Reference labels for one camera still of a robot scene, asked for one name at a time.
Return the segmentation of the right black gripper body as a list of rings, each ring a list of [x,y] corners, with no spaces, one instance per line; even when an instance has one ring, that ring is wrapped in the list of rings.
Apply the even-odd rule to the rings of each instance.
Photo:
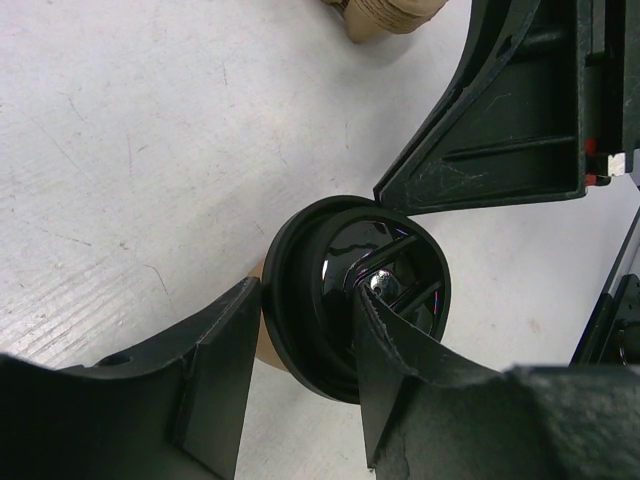
[[[639,154],[639,3],[577,1],[579,185],[634,172]]]

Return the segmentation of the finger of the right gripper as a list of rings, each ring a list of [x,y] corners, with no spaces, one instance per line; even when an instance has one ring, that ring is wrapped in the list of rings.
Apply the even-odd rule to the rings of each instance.
[[[582,197],[587,50],[583,2],[474,2],[454,76],[376,201],[412,216]]]

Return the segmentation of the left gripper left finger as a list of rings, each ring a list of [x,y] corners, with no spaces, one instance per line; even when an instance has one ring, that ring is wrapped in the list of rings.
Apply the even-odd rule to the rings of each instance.
[[[259,330],[260,284],[97,364],[1,358],[5,479],[231,479]]]

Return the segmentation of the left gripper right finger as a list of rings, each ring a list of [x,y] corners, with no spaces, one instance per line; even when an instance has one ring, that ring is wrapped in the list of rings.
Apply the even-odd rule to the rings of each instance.
[[[369,288],[354,299],[367,463],[380,479],[635,479],[635,367],[496,372],[438,343]]]

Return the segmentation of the brown paper coffee cup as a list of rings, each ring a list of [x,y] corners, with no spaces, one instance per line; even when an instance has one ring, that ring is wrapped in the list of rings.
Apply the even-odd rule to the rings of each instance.
[[[256,264],[249,271],[247,276],[257,277],[260,280],[262,280],[263,269],[264,269],[264,259],[261,260],[258,264]],[[285,371],[285,372],[288,371],[286,366],[281,361],[276,349],[274,348],[271,342],[262,310],[261,310],[261,316],[260,316],[260,326],[259,326],[255,356],[258,360],[260,360],[262,363],[266,365],[277,368],[281,371]]]

